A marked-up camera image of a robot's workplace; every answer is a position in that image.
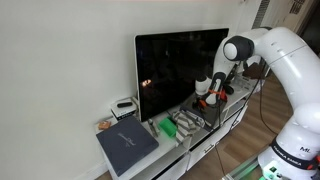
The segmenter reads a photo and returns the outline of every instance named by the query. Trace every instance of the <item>white tv cabinet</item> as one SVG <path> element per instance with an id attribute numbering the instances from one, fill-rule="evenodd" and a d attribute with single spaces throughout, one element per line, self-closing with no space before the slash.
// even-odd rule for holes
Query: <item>white tv cabinet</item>
<path id="1" fill-rule="evenodd" d="M 174 180 L 182 176 L 212 150 L 219 141 L 228 134 L 230 129 L 233 129 L 241 121 L 247 109 L 247 104 L 245 104 L 246 101 L 243 100 L 243 98 L 249 96 L 252 88 L 248 88 L 248 86 L 240 87 L 239 85 L 231 86 L 234 88 L 235 92 L 233 95 L 228 95 L 228 103 L 221 114 L 220 128 L 219 121 L 216 121 L 215 129 L 211 132 L 200 129 L 192 138 L 185 140 L 183 144 L 178 146 L 176 145 L 174 138 L 169 138 L 164 132 L 160 132 L 160 135 L 156 138 L 159 142 L 159 147 L 137 162 L 121 176 L 116 175 L 110 161 L 103 152 L 112 178 L 114 180 Z M 176 110 L 177 109 L 173 108 L 169 110 L 169 112 L 172 113 Z M 155 123 L 158 123 L 167 116 L 167 113 L 162 113 L 153 118 L 153 120 Z M 109 120 L 112 121 L 112 124 L 117 123 L 115 118 Z M 142 124 L 149 132 L 151 132 L 147 123 Z"/>

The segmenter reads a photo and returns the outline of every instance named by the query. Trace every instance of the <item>television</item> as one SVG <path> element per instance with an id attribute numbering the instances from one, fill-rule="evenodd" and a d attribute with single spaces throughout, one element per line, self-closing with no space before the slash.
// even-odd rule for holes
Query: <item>television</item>
<path id="1" fill-rule="evenodd" d="M 135 37 L 140 120 L 142 122 L 185 101 L 195 80 L 212 77 L 214 57 L 228 28 Z"/>

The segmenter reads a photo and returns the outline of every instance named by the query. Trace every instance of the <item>wooden floor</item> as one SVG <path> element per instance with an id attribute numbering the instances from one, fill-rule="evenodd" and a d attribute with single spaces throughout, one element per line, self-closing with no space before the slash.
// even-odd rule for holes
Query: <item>wooden floor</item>
<path id="1" fill-rule="evenodd" d="M 262 91 L 263 118 L 267 125 L 278 133 L 293 113 L 291 105 L 275 76 L 268 77 Z M 252 95 L 242 122 L 220 141 L 217 149 L 211 150 L 180 179 L 221 179 L 224 174 L 216 150 L 221 157 L 225 173 L 229 173 L 267 146 L 275 135 L 262 123 L 259 105 L 259 93 Z M 110 179 L 111 176 L 108 172 L 98 178 L 98 180 Z"/>

